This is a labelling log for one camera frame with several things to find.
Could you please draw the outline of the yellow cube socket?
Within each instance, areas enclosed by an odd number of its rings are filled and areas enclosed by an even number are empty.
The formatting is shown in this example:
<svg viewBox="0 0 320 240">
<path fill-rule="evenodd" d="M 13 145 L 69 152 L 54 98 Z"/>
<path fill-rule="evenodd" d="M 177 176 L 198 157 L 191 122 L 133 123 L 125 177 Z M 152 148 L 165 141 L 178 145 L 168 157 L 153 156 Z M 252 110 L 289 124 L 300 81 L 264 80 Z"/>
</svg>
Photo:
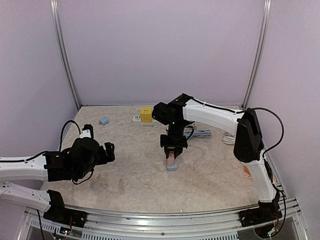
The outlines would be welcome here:
<svg viewBox="0 0 320 240">
<path fill-rule="evenodd" d="M 142 107 L 140 109 L 140 120 L 142 123 L 151 123 L 153 121 L 152 111 L 152 107 Z"/>
</svg>

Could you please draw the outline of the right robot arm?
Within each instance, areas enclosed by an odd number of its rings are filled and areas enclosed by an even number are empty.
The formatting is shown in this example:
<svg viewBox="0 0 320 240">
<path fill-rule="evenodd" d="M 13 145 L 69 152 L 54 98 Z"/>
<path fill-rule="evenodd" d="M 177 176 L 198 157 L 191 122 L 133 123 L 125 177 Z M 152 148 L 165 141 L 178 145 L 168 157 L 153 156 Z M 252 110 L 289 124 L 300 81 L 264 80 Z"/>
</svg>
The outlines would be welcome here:
<svg viewBox="0 0 320 240">
<path fill-rule="evenodd" d="M 233 154 L 247 167 L 257 189 L 259 208 L 256 218 L 266 222 L 279 209 L 280 191 L 275 186 L 273 172 L 266 160 L 262 130 L 256 108 L 234 110 L 202 102 L 185 93 L 169 103 L 154 106 L 152 117 L 167 126 L 166 134 L 160 136 L 166 164 L 177 165 L 177 157 L 188 147 L 186 127 L 193 122 L 223 130 L 235 137 Z"/>
</svg>

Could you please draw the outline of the blue power strip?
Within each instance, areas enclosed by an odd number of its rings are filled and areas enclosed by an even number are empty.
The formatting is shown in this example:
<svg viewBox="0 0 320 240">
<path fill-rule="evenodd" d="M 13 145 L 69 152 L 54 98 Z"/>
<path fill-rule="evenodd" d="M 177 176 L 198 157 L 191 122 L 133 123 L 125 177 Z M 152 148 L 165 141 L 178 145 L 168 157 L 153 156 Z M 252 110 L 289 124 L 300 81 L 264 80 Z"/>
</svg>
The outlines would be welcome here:
<svg viewBox="0 0 320 240">
<path fill-rule="evenodd" d="M 212 132 L 210 129 L 201 129 L 201 130 L 195 130 L 193 126 L 188 126 L 187 128 L 190 128 L 191 130 L 185 130 L 183 135 L 186 137 L 187 140 L 192 138 L 211 138 Z M 178 169 L 178 162 L 175 159 L 174 165 L 167 165 L 166 163 L 166 169 L 167 171 L 176 171 Z"/>
</svg>

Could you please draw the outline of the orange power strip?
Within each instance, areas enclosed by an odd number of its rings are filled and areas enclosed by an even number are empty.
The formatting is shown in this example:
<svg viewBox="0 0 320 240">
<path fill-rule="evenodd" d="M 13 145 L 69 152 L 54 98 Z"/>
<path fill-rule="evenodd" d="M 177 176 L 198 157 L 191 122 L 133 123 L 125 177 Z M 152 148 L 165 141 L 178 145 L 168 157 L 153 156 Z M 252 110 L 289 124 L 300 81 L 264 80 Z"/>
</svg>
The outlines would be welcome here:
<svg viewBox="0 0 320 240">
<path fill-rule="evenodd" d="M 223 143 L 226 144 L 226 145 L 234 145 L 234 144 L 235 144 L 235 141 L 236 141 L 236 137 L 233 136 L 233 135 L 229 135 L 229 134 L 226 133 L 226 134 L 223 136 L 222 141 L 223 141 Z M 249 169 L 247 168 L 247 166 L 246 166 L 243 162 L 242 162 L 241 164 L 243 165 L 243 171 L 244 171 L 247 175 L 249 175 L 249 176 L 251 177 L 252 175 L 251 175 Z M 271 168 L 270 168 L 269 170 L 271 171 L 271 182 L 272 182 L 272 183 L 275 183 L 275 182 L 276 182 L 276 178 L 274 177 Z"/>
</svg>

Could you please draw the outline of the white power strip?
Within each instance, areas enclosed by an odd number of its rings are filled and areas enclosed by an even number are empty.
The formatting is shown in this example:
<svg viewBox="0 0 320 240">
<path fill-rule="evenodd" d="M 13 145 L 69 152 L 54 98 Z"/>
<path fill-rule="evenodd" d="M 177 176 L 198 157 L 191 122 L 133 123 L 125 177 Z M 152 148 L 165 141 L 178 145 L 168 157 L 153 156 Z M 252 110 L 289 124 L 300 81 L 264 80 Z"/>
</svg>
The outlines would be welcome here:
<svg viewBox="0 0 320 240">
<path fill-rule="evenodd" d="M 153 118 L 146 118 L 146 120 L 142 120 L 140 115 L 134 115 L 132 118 L 132 122 L 137 126 L 160 126 L 161 123 Z"/>
</svg>

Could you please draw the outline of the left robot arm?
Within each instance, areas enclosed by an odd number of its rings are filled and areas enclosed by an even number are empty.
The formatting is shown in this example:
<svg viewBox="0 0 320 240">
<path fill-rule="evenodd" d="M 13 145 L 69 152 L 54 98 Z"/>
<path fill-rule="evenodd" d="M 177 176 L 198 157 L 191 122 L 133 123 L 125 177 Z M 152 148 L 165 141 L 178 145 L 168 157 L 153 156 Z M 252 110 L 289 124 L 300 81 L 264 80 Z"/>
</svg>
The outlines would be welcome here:
<svg viewBox="0 0 320 240">
<path fill-rule="evenodd" d="M 54 190 L 36 190 L 15 181 L 71 181 L 82 184 L 93 175 L 96 166 L 115 160 L 115 145 L 100 145 L 90 137 L 77 138 L 62 151 L 44 151 L 26 159 L 3 158 L 0 161 L 0 198 L 43 213 L 50 212 L 63 223 L 70 218 L 61 194 Z"/>
</svg>

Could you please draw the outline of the pink plug adapter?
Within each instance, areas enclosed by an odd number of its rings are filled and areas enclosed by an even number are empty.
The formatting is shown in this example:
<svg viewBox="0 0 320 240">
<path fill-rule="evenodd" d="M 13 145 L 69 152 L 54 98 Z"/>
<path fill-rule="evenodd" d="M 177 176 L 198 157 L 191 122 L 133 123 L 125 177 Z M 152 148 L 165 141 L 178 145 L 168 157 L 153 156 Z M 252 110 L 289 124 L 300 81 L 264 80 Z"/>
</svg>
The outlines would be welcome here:
<svg viewBox="0 0 320 240">
<path fill-rule="evenodd" d="M 168 166 L 173 166 L 175 164 L 175 153 L 173 151 L 169 152 L 166 163 Z"/>
</svg>

